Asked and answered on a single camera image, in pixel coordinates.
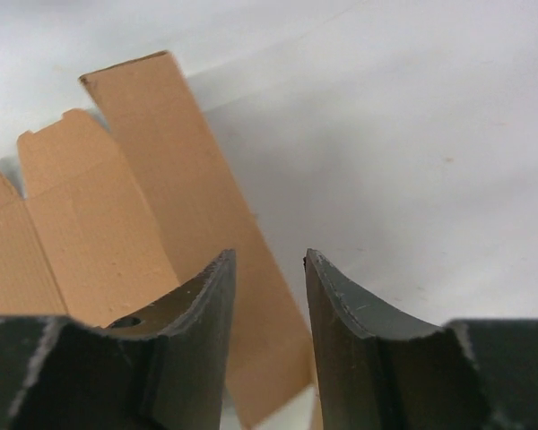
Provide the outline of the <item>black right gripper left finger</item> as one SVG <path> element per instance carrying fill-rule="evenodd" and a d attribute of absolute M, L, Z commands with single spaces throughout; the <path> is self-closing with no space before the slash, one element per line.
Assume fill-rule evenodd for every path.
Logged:
<path fill-rule="evenodd" d="M 216 429 L 236 254 L 107 328 L 0 315 L 0 429 Z"/>

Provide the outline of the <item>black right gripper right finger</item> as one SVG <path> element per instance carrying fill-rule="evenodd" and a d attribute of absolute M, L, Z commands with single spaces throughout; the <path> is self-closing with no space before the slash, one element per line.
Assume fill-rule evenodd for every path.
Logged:
<path fill-rule="evenodd" d="M 437 326 L 304 266 L 325 428 L 538 429 L 538 319 Z"/>

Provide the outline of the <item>brown cardboard box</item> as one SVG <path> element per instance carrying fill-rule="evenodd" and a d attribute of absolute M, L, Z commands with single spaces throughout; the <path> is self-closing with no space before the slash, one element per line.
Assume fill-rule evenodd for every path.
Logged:
<path fill-rule="evenodd" d="M 226 386 L 261 424 L 312 380 L 307 325 L 173 55 L 81 77 L 103 115 L 74 108 L 17 141 L 23 189 L 0 171 L 0 314 L 93 326 L 237 253 Z"/>

